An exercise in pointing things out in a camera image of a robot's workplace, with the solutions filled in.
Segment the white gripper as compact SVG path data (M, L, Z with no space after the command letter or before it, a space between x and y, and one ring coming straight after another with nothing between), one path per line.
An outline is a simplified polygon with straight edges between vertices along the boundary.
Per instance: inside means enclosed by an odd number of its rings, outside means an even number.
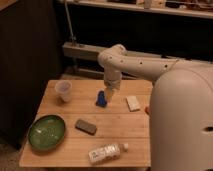
M104 73L105 100L110 101L116 90L120 89L121 73L119 71Z

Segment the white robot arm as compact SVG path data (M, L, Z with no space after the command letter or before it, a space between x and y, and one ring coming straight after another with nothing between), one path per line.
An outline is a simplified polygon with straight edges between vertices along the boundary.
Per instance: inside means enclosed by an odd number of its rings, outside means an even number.
M104 84L128 73L153 83L149 102L152 171L213 171L213 64L133 57L121 44L103 50Z

